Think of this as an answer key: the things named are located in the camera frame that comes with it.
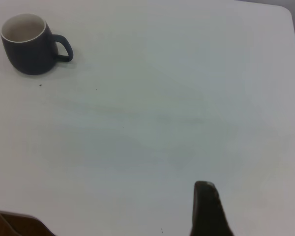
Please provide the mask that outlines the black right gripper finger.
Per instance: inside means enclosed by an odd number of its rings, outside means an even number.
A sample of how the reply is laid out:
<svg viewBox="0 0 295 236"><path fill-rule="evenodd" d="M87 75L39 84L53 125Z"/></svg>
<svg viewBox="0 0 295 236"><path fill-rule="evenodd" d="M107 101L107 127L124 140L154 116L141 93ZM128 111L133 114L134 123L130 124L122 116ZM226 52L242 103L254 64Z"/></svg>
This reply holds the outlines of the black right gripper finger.
<svg viewBox="0 0 295 236"><path fill-rule="evenodd" d="M194 185L191 236L234 236L212 182L197 181Z"/></svg>

